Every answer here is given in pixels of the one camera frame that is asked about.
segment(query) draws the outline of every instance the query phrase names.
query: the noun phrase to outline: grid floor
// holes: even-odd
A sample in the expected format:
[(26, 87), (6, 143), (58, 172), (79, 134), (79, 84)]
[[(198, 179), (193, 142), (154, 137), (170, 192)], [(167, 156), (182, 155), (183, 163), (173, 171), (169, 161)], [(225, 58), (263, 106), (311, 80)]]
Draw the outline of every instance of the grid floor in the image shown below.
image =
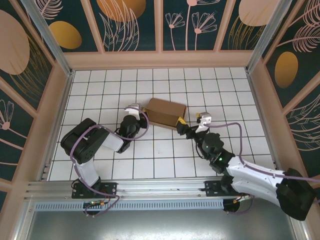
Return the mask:
[[(185, 104), (185, 120), (191, 126), (201, 112), (212, 115), (213, 125), (240, 123), (243, 158), (274, 168), (244, 68), (88, 70), (75, 73), (48, 180), (77, 178), (60, 141), (82, 120), (91, 118), (115, 130), (127, 114), (124, 107), (132, 103), (146, 106), (151, 98)], [(215, 128), (214, 132), (220, 134), (225, 149), (239, 153), (237, 126)], [(198, 157), (195, 143), (184, 138), (176, 131), (150, 126), (148, 133), (122, 154), (99, 149), (94, 165), (103, 180), (216, 176), (209, 162)]]

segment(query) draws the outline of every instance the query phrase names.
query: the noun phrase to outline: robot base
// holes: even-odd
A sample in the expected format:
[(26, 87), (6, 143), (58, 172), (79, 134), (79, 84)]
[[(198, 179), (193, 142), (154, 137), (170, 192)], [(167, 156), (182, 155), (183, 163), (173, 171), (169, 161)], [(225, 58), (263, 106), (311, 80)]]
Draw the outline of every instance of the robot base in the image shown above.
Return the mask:
[[(101, 182), (99, 192), (105, 192), (106, 194), (117, 194), (117, 183), (116, 182)], [(72, 199), (104, 199), (105, 196), (94, 193), (93, 191), (86, 188), (82, 182), (77, 182), (73, 184), (72, 188)]]

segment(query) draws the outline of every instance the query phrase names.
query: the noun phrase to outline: cardboard box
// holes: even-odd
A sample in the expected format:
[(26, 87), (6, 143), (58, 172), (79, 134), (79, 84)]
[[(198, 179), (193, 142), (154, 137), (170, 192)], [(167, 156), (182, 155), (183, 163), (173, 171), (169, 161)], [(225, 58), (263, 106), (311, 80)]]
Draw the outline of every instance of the cardboard box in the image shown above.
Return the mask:
[(150, 124), (166, 129), (176, 130), (178, 118), (184, 118), (187, 107), (183, 104), (151, 98), (144, 108)]

